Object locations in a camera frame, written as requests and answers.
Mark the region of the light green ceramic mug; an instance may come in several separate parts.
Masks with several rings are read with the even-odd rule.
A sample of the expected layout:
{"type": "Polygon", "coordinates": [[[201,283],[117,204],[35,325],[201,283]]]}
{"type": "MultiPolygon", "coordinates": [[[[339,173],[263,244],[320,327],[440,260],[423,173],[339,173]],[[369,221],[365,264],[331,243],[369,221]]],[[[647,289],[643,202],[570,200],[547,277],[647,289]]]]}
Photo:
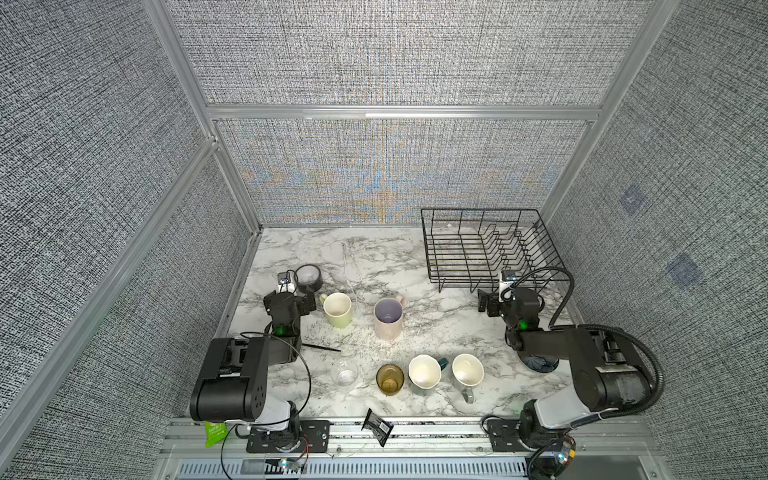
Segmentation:
{"type": "Polygon", "coordinates": [[[320,302],[328,323],[334,328],[344,329],[352,322],[352,300],[341,292],[321,294],[320,302]]]}

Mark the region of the clear glass cup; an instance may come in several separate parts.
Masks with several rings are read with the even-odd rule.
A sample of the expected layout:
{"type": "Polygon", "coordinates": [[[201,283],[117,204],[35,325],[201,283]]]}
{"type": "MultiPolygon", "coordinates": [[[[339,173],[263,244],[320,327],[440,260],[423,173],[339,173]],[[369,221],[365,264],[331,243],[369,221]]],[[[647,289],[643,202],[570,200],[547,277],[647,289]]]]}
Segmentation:
{"type": "Polygon", "coordinates": [[[358,375],[358,365],[354,359],[339,359],[332,364],[331,378],[338,386],[353,385],[358,375]]]}

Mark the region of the pink ceramic mug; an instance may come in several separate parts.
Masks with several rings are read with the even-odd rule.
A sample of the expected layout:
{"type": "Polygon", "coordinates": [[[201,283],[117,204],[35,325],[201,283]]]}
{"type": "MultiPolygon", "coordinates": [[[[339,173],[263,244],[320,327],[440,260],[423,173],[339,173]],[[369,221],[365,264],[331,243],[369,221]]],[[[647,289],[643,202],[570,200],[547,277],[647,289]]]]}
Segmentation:
{"type": "Polygon", "coordinates": [[[374,333],[382,340],[396,340],[403,330],[405,299],[401,294],[382,298],[374,306],[374,333]]]}

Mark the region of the teal mug white inside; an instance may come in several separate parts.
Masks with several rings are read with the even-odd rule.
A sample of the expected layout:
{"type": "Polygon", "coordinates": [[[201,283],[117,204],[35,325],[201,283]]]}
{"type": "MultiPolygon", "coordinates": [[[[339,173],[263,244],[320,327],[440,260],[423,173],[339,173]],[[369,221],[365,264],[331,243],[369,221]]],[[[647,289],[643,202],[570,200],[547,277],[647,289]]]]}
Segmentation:
{"type": "Polygon", "coordinates": [[[408,378],[417,395],[428,395],[442,379],[442,372],[449,362],[446,358],[436,359],[427,354],[414,357],[408,365],[408,378]]]}

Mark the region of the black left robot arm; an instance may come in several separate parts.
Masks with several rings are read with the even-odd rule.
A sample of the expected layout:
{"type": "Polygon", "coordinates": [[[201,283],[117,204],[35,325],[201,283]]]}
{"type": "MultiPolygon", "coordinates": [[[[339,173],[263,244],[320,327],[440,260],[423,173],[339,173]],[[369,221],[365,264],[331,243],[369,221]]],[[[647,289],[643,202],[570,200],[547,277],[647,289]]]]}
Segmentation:
{"type": "Polygon", "coordinates": [[[271,366],[303,361],[301,318],[316,310],[312,293],[274,291],[264,298],[271,327],[213,339],[190,397],[195,421],[244,425],[249,453],[307,454],[303,409],[268,391],[271,366]]]}

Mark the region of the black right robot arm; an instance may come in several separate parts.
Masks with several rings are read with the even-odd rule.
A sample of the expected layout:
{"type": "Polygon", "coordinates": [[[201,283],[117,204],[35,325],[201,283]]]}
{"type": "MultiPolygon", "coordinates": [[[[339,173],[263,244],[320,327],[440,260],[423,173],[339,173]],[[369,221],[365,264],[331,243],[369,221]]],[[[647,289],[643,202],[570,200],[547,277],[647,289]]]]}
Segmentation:
{"type": "Polygon", "coordinates": [[[505,343],[530,370],[551,373],[566,361],[572,383],[524,404],[518,441],[532,450],[606,418],[639,414],[665,387],[660,361],[638,338],[599,324],[540,326],[542,301],[527,287],[478,292],[478,311],[505,323],[505,343]]]}

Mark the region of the amber glass cup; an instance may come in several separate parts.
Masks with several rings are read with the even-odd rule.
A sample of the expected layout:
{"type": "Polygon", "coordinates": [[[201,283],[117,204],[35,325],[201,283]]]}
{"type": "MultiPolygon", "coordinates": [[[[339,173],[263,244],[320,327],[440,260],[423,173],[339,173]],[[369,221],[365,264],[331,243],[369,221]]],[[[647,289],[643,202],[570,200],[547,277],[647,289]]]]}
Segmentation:
{"type": "Polygon", "coordinates": [[[396,395],[402,389],[404,382],[404,372],[396,364],[382,365],[376,373],[377,386],[387,396],[396,395]]]}

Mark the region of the small black packet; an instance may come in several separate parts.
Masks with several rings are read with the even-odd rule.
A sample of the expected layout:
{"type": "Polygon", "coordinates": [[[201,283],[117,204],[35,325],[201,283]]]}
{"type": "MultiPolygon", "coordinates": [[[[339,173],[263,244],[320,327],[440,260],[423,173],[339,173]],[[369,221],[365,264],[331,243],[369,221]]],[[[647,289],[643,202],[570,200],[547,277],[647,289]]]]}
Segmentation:
{"type": "Polygon", "coordinates": [[[369,430],[381,447],[384,447],[393,431],[394,424],[368,409],[361,429],[369,430]]]}

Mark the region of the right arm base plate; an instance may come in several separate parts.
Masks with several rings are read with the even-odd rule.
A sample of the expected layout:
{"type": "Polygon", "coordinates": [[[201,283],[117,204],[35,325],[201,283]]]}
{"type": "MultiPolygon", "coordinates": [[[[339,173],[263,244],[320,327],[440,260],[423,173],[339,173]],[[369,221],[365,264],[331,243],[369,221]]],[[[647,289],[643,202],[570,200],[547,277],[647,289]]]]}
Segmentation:
{"type": "Polygon", "coordinates": [[[517,419],[491,417],[482,423],[491,449],[495,453],[534,453],[537,448],[527,446],[519,436],[517,419]]]}

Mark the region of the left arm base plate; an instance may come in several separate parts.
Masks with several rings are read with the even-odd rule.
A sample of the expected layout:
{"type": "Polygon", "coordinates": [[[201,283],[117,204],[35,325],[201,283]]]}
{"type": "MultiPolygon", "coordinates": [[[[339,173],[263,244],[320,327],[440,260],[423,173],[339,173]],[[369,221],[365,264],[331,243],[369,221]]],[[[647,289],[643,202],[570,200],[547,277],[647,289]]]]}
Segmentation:
{"type": "Polygon", "coordinates": [[[331,423],[325,420],[292,420],[285,430],[252,428],[246,444],[251,454],[326,453],[331,423]]]}

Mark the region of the aluminium front rail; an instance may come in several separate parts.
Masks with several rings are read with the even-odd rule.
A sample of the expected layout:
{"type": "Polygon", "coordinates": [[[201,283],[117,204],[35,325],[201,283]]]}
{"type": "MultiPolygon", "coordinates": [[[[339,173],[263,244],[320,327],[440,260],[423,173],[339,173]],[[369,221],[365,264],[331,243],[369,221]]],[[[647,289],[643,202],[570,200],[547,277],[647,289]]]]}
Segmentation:
{"type": "MultiPolygon", "coordinates": [[[[246,440],[205,447],[203,426],[172,421],[153,479],[525,479],[527,453],[495,452],[476,417],[394,417],[386,445],[358,417],[330,419],[324,453],[249,453],[246,440]]],[[[565,479],[669,479],[645,421],[625,417],[572,434],[565,479]]]]}

